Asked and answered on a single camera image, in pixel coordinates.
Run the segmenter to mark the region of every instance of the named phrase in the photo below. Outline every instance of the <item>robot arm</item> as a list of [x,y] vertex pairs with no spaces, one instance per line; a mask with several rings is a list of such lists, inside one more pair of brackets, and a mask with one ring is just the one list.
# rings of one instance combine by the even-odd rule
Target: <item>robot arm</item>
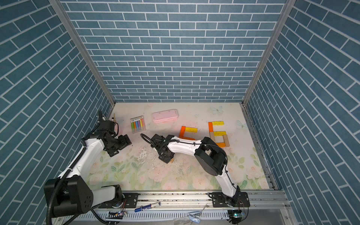
[[195,156],[203,169],[210,175],[215,176],[224,195],[232,198],[239,194],[239,188],[234,186],[227,171],[225,151],[210,138],[205,137],[203,140],[192,141],[174,135],[168,135],[164,138],[155,134],[151,139],[144,134],[141,134],[141,136],[157,150],[159,159],[163,162],[169,163],[175,153]]
[[167,145],[167,147],[169,148],[170,151],[172,151],[174,153],[184,153],[184,154],[188,154],[191,156],[195,156],[197,158],[197,160],[199,161],[199,163],[201,164],[201,166],[203,166],[204,170],[206,172],[208,172],[210,175],[215,176],[216,180],[220,184],[221,191],[224,193],[224,195],[229,196],[229,197],[233,197],[235,195],[236,188],[232,185],[232,183],[230,181],[231,176],[230,176],[230,174],[226,174],[226,172],[227,172],[226,162],[222,163],[222,165],[219,164],[219,166],[220,166],[219,169],[221,169],[221,167],[222,167],[221,172],[219,172],[218,170],[210,169],[209,165],[208,165],[209,160],[206,161],[206,159],[215,158],[217,154],[225,154],[226,155],[225,152],[215,153],[214,156],[210,157],[211,149],[207,148],[205,153],[207,154],[208,157],[206,157],[205,155],[203,155],[203,152],[204,152],[203,150],[199,150],[198,152],[196,152],[196,150],[202,144],[203,140],[189,141],[189,140],[181,139],[178,137],[173,137],[172,140],[177,140],[179,142],[176,142],[176,141],[170,142]]
[[115,133],[113,121],[103,120],[99,110],[96,127],[82,138],[83,146],[69,166],[55,179],[48,180],[44,185],[48,217],[61,217],[87,213],[91,208],[103,202],[114,207],[122,203],[123,195],[120,185],[106,186],[90,190],[85,179],[90,168],[101,151],[110,157],[131,144],[127,135]]

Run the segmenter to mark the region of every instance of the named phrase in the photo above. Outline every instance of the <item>colored chalk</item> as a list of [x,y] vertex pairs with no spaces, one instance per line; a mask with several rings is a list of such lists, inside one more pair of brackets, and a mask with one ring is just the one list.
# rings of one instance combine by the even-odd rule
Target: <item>colored chalk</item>
[[144,116],[138,116],[130,119],[132,133],[146,130]]

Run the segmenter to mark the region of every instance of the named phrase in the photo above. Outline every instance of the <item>brick wallpaper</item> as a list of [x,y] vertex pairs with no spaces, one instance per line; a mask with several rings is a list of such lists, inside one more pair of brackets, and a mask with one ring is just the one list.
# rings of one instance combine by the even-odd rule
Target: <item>brick wallpaper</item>
[[360,224],[359,12],[297,0],[249,101],[299,224]]
[[240,102],[284,2],[62,1],[117,102]]
[[0,1],[0,224],[43,223],[43,184],[110,107],[47,0]]

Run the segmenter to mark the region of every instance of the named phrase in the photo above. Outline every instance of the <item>floral tabletop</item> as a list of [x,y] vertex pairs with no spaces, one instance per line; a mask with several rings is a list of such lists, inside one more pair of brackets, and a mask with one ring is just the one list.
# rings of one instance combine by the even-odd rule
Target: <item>floral tabletop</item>
[[[168,109],[177,109],[179,118],[164,123],[151,121],[152,113]],[[158,159],[156,150],[140,137],[140,132],[131,132],[130,119],[137,116],[144,116],[146,131],[142,133],[150,138],[154,134],[178,136],[181,126],[186,126],[198,128],[197,133],[185,132],[186,137],[201,140],[209,137],[208,122],[224,121],[223,126],[213,128],[228,135],[230,147],[223,149],[234,182],[241,189],[269,188],[238,103],[117,103],[113,114],[119,123],[119,135],[127,134],[132,145],[114,157],[105,151],[98,155],[86,179],[92,190],[114,184],[120,184],[122,190],[221,189],[193,156],[176,153],[174,162],[168,164]]]

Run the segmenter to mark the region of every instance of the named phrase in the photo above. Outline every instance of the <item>wooden stick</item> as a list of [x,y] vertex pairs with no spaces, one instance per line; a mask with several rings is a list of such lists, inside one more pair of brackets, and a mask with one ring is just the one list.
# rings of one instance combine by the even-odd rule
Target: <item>wooden stick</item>
[[230,147],[229,139],[227,135],[222,136],[224,138],[225,147]]
[[215,135],[214,132],[209,132],[210,133],[210,138],[215,142]]

